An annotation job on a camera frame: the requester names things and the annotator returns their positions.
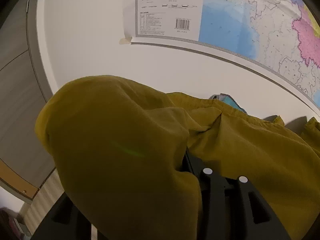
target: colorful map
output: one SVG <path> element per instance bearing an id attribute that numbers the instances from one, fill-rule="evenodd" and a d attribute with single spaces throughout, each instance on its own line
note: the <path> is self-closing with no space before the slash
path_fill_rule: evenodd
<path id="1" fill-rule="evenodd" d="M 320 27 L 302 0 L 204 0 L 198 41 L 257 61 L 320 108 Z"/>

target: black plastic part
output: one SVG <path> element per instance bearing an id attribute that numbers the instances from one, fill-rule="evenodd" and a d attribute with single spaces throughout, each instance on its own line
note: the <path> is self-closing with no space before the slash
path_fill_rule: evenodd
<path id="1" fill-rule="evenodd" d="M 63 193 L 57 200 L 31 240 L 90 240 L 91 223 Z"/>
<path id="2" fill-rule="evenodd" d="M 242 183 L 237 179 L 241 200 L 242 226 L 245 240 L 290 240 L 280 220 L 250 181 Z"/>
<path id="3" fill-rule="evenodd" d="M 280 220 L 248 180 L 205 174 L 204 163 L 187 150 L 183 170 L 199 180 L 203 218 L 198 240 L 290 240 Z"/>

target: small object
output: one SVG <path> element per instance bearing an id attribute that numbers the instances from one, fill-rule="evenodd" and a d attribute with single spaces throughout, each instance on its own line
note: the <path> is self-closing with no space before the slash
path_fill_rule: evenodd
<path id="1" fill-rule="evenodd" d="M 248 178 L 245 177 L 245 176 L 240 176 L 239 177 L 239 181 L 242 182 L 242 183 L 247 183 L 248 182 Z"/>
<path id="2" fill-rule="evenodd" d="M 13 217 L 9 217 L 9 225 L 10 225 L 12 232 L 15 234 L 15 236 L 18 239 L 21 239 L 24 236 L 24 234 L 22 232 L 20 232 L 19 228 L 17 227 L 16 223 L 14 222 Z"/>
<path id="3" fill-rule="evenodd" d="M 31 237 L 31 234 L 30 234 L 30 232 L 29 232 L 29 230 L 28 230 L 27 226 L 26 226 L 26 225 L 24 225 L 24 224 L 21 224 L 21 223 L 19 223 L 19 225 L 20 225 L 20 227 L 22 228 L 23 233 L 24 233 L 26 236 L 30 236 L 30 237 Z"/>
<path id="4" fill-rule="evenodd" d="M 229 106 L 232 106 L 235 109 L 238 109 L 244 113 L 247 114 L 247 112 L 238 105 L 238 103 L 232 98 L 232 96 L 228 95 L 228 94 L 223 94 L 221 93 L 220 95 L 213 95 L 211 97 L 209 97 L 209 99 L 217 99 L 219 101 L 222 101 L 224 103 L 226 103 Z"/>
<path id="5" fill-rule="evenodd" d="M 18 220 L 16 218 L 13 219 L 14 220 L 14 223 L 15 225 L 17 226 L 17 228 L 19 229 L 20 233 L 22 233 L 24 235 L 24 231 L 22 230 Z"/>
<path id="6" fill-rule="evenodd" d="M 27 11 L 26 11 L 26 13 L 28 13 L 28 11 L 29 11 L 29 0 L 27 2 Z"/>
<path id="7" fill-rule="evenodd" d="M 213 171 L 212 171 L 210 168 L 204 168 L 204 169 L 203 169 L 203 173 L 204 173 L 204 174 L 210 175 L 210 174 L 212 174 L 212 172 L 213 172 Z"/>
<path id="8" fill-rule="evenodd" d="M 132 37 L 125 37 L 119 40 L 119 44 L 131 44 Z"/>

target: yellow region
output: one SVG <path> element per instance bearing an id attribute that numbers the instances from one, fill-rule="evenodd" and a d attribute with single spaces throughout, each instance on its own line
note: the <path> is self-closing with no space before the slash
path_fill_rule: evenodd
<path id="1" fill-rule="evenodd" d="M 308 12 L 309 19 L 311 20 L 313 33 L 315 34 L 316 37 L 320 38 L 320 27 L 316 19 L 313 17 L 313 14 L 310 12 L 309 8 L 306 5 L 304 5 L 304 9 Z"/>

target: olive green cloth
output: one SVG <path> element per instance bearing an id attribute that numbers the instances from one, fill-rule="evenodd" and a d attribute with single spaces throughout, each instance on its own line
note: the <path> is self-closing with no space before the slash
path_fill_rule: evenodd
<path id="1" fill-rule="evenodd" d="M 165 94 L 113 76 L 63 86 L 43 108 L 36 133 L 62 185 L 110 240 L 195 240 L 199 183 L 180 172 L 191 153 L 222 176 L 245 175 L 293 240 L 320 212 L 320 124 L 301 137 L 216 99 Z"/>

